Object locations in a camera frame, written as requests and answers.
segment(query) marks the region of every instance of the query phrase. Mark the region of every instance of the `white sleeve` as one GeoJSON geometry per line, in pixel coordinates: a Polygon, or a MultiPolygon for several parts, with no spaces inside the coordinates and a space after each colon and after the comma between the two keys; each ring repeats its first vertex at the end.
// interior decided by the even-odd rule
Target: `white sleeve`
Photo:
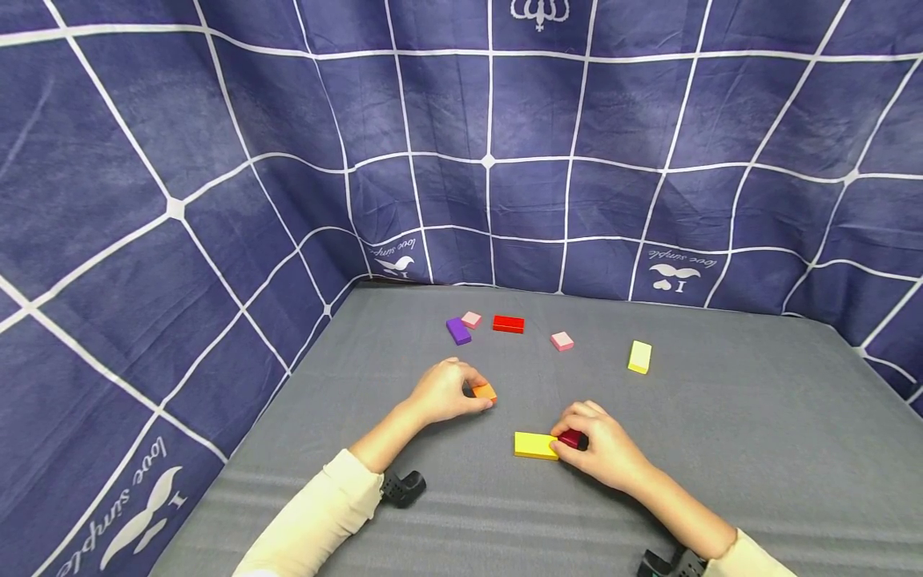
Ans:
{"type": "Polygon", "coordinates": [[[346,449],[282,509],[244,555],[234,577],[310,577],[375,514],[384,475],[346,449]]]}
{"type": "Polygon", "coordinates": [[[702,577],[796,577],[785,565],[737,529],[737,541],[708,564],[702,577]]]}

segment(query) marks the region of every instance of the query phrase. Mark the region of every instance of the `dark red block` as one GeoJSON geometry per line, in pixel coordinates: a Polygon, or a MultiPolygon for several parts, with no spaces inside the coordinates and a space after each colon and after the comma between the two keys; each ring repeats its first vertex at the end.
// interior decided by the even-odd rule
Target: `dark red block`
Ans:
{"type": "Polygon", "coordinates": [[[518,332],[519,334],[523,334],[525,332],[525,319],[495,315],[494,331],[518,332]]]}
{"type": "Polygon", "coordinates": [[[578,451],[586,451],[587,447],[590,446],[590,438],[572,428],[558,435],[557,440],[578,451]]]}

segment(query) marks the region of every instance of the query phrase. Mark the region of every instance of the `navy blue backdrop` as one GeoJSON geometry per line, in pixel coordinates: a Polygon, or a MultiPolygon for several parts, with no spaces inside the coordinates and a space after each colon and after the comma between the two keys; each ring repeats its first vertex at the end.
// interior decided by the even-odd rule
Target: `navy blue backdrop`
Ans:
{"type": "Polygon", "coordinates": [[[0,572],[145,574],[370,277],[829,323],[923,398],[916,0],[7,0],[0,572]]]}

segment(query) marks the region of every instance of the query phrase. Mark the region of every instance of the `purple block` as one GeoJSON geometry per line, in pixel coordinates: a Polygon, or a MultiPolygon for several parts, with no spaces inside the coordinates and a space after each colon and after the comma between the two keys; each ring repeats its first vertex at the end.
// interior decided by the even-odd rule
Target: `purple block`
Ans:
{"type": "Polygon", "coordinates": [[[471,342],[471,333],[468,332],[468,328],[464,326],[464,323],[462,323],[462,320],[458,317],[447,320],[446,328],[449,329],[452,338],[455,339],[455,344],[471,342]]]}

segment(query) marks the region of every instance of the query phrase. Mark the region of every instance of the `black wrist strap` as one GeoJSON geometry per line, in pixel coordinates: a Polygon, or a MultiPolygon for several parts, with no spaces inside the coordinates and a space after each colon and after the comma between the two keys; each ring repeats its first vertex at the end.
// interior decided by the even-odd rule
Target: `black wrist strap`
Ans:
{"type": "Polygon", "coordinates": [[[686,548],[678,549],[671,563],[660,559],[649,549],[638,568],[638,577],[702,577],[707,565],[705,559],[686,548]]]}
{"type": "Polygon", "coordinates": [[[403,479],[390,469],[385,471],[385,482],[381,485],[381,498],[398,509],[410,507],[426,490],[426,480],[419,471],[411,471],[403,479]]]}

